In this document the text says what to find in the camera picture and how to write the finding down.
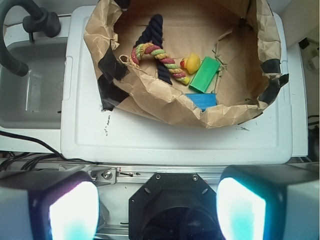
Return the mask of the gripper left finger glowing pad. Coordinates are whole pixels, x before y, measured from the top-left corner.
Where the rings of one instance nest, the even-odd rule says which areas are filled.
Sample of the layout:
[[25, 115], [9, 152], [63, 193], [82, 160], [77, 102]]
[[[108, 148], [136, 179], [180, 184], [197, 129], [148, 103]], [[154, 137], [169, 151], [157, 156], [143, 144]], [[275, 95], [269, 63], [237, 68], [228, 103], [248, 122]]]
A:
[[80, 171], [2, 171], [2, 240], [92, 240], [99, 219], [99, 193]]

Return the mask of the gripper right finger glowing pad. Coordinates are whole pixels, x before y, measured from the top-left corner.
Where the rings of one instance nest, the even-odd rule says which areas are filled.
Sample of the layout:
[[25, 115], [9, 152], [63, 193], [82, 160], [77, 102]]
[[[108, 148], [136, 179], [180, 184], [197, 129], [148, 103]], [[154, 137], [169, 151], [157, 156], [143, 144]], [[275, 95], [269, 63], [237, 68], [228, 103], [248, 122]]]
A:
[[230, 165], [216, 193], [227, 240], [318, 240], [318, 164]]

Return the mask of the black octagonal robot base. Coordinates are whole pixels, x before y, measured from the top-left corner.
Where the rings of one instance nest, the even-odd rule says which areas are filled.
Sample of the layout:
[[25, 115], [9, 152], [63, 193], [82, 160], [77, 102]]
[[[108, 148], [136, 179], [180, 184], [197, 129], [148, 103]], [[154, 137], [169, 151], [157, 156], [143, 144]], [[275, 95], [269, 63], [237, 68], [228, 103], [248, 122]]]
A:
[[128, 201], [128, 237], [223, 240], [216, 197], [197, 173], [155, 173]]

